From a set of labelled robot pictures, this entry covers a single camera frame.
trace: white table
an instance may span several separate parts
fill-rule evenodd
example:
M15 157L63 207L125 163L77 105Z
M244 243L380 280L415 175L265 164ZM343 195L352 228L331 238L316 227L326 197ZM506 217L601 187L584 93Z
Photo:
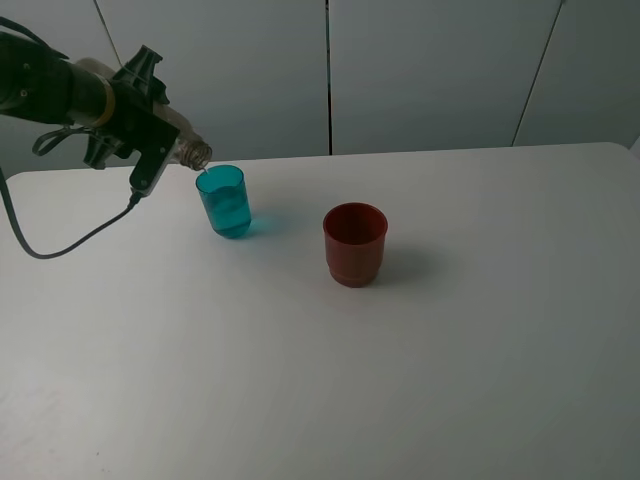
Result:
M640 478L640 162L611 144L241 162L256 229L195 175L76 252L0 216L0 478ZM118 212L128 169L10 180L34 248ZM389 219L377 284L322 218Z

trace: red cup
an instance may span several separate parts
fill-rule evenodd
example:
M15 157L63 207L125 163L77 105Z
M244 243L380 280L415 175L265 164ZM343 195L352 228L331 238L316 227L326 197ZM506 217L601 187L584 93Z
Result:
M324 217L329 271L347 287L364 287L376 278L387 234L387 218L366 203L345 203Z

